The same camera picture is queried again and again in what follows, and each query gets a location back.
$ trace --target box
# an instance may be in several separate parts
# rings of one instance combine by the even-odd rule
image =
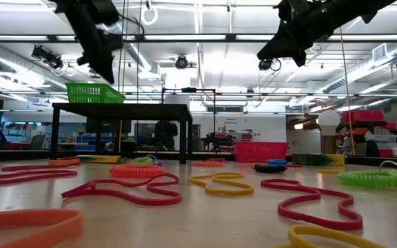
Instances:
[[[337,154],[293,154],[293,164],[309,166],[345,166],[345,156]]]
[[[124,156],[78,155],[83,163],[124,163]]]

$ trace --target orange plastic track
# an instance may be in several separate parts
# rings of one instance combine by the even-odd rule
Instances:
[[[0,228],[49,226],[0,248],[55,247],[82,234],[82,213],[68,209],[27,209],[0,212]]]

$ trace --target hanging cable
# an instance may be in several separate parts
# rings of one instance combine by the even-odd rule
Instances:
[[[349,129],[350,129],[350,139],[352,140],[352,152],[355,155],[355,141],[353,139],[352,132],[352,113],[350,112],[350,95],[349,95],[349,81],[347,79],[347,66],[345,64],[345,52],[344,52],[344,40],[343,40],[343,27],[339,27],[341,33],[341,49],[343,50],[343,62],[344,62],[344,75],[345,75],[345,90],[347,91],[347,108],[349,109]]]

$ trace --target ceiling pipe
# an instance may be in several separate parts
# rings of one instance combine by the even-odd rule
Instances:
[[[393,63],[397,63],[397,46],[396,46],[396,44],[393,44],[389,48],[387,48],[387,56],[384,59],[381,59],[378,61],[373,61],[373,56],[369,56],[367,59],[348,68],[347,69],[347,79],[348,79],[347,83],[352,83],[354,81],[357,81],[358,79],[368,76],[371,73],[375,72],[376,70],[381,69],[382,67],[384,67],[386,65],[391,65]],[[326,81],[325,84],[326,84],[326,86],[322,87],[321,89],[316,91],[316,93],[327,94],[333,90],[336,90],[336,89],[344,86],[346,84],[345,74],[341,73],[338,76]],[[300,97],[298,99],[292,99],[290,106],[294,107],[297,105],[304,105],[314,99],[316,99],[316,97],[314,97],[314,96],[305,96],[305,97]]]

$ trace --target shelf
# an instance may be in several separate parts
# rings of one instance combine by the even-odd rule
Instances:
[[[397,130],[389,130],[391,134],[397,134]]]
[[[386,121],[355,121],[352,123],[352,128],[359,128],[359,127],[380,127],[386,125]],[[349,123],[340,123],[336,129],[342,129],[342,128],[349,128],[350,124]]]

